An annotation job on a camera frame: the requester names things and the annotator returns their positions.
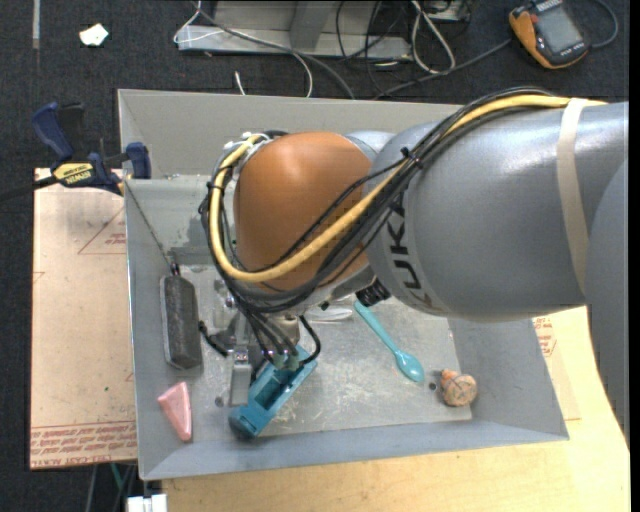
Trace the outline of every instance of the handheld meter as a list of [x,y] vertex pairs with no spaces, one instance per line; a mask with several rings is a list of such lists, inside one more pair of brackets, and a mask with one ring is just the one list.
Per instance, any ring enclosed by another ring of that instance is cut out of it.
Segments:
[[563,0],[531,0],[511,11],[509,24],[525,49],[545,68],[570,66],[591,47]]

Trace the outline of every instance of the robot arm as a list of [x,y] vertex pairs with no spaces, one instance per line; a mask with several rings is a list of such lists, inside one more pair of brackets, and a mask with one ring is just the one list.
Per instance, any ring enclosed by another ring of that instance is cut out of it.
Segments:
[[265,345],[283,319],[373,286],[427,314],[482,321],[586,304],[596,351],[619,355],[627,144],[628,103],[535,89],[397,135],[256,135],[217,166],[203,220]]

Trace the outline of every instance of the pink object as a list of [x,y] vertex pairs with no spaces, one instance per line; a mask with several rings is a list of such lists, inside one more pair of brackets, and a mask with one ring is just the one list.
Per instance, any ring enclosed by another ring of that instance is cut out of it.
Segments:
[[171,425],[183,441],[191,439],[191,402],[186,382],[179,382],[158,397]]

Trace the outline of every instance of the dark floor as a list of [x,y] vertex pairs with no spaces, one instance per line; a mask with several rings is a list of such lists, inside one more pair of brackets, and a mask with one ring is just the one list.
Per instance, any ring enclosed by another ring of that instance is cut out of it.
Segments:
[[[519,3],[477,1],[468,24],[444,27],[458,62],[467,62],[511,38],[507,14]],[[570,3],[594,41],[608,38],[613,23],[600,1]],[[209,8],[211,2],[204,4]],[[383,9],[381,19],[393,16],[397,12],[394,9],[408,10],[408,2],[397,4],[400,7]],[[289,56],[180,53],[172,36],[193,13],[190,2],[43,1],[39,51],[32,44],[34,3],[7,0],[0,5],[0,175],[5,190],[28,185],[34,167],[53,162],[52,154],[30,125],[31,114],[50,101],[82,101],[87,109],[88,144],[96,148],[104,138],[107,154],[113,154],[119,150],[115,107],[118,88],[238,93],[233,81],[237,70],[247,94],[304,95],[304,71]],[[562,95],[628,100],[630,2],[607,0],[607,5],[619,21],[616,39],[574,66],[546,70],[511,41],[474,65],[385,99],[464,103],[500,89],[535,85]],[[101,48],[84,47],[78,32],[98,22],[107,27],[110,38]],[[432,51],[437,55],[440,50],[433,47]],[[415,66],[403,64],[398,71],[370,69],[374,83],[362,60],[350,64],[338,59],[324,62],[344,78],[358,99],[372,98],[402,80],[423,76]],[[347,97],[326,70],[311,66],[316,97]],[[0,217],[0,510],[84,510],[93,468],[37,473],[28,469],[31,196],[1,203]],[[97,468],[93,510],[118,510],[118,487],[112,469],[108,465]],[[119,465],[116,469],[125,475],[129,468]],[[133,485],[133,490],[140,492],[139,482],[134,480]]]

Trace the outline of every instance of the teal spoon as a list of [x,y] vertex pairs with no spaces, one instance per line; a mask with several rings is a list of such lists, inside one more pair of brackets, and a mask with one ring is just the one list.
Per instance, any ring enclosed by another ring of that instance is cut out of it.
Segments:
[[420,361],[411,354],[403,352],[396,346],[391,339],[391,336],[389,336],[384,327],[382,327],[382,324],[367,306],[359,300],[356,300],[354,308],[367,325],[371,327],[373,332],[375,332],[389,350],[391,350],[396,358],[396,363],[400,371],[411,380],[415,382],[422,382],[424,380],[424,369],[422,368]]

